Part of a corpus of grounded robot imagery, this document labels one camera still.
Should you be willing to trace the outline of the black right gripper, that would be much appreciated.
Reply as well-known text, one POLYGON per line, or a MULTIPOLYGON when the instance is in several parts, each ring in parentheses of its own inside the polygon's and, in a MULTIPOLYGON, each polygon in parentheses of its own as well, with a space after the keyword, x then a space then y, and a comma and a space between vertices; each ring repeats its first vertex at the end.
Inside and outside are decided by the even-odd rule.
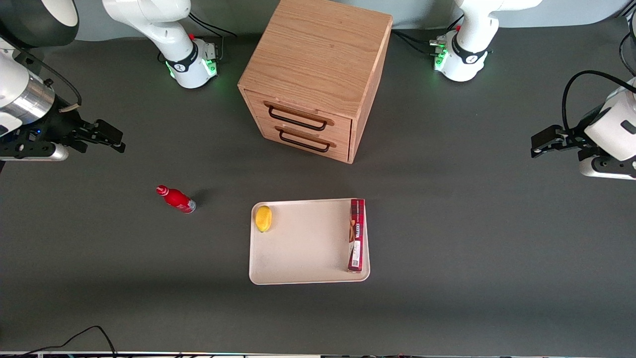
POLYGON ((2 149, 67 149, 82 154, 95 141, 124 153, 123 132, 102 119, 93 124, 81 119, 76 110, 59 112, 56 106, 48 110, 7 106, 1 109, 2 149))

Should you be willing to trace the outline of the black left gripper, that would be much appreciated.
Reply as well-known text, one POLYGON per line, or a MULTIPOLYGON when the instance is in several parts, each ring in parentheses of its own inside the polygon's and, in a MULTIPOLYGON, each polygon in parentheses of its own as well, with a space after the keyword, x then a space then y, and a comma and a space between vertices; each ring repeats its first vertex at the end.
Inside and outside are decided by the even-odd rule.
POLYGON ((568 140, 566 132, 560 125, 550 125, 546 129, 531 137, 531 157, 542 156, 547 152, 566 150, 566 141, 571 149, 578 149, 579 161, 597 156, 607 156, 607 152, 601 149, 584 130, 604 115, 606 111, 602 107, 596 107, 589 111, 575 126, 570 129, 568 140))

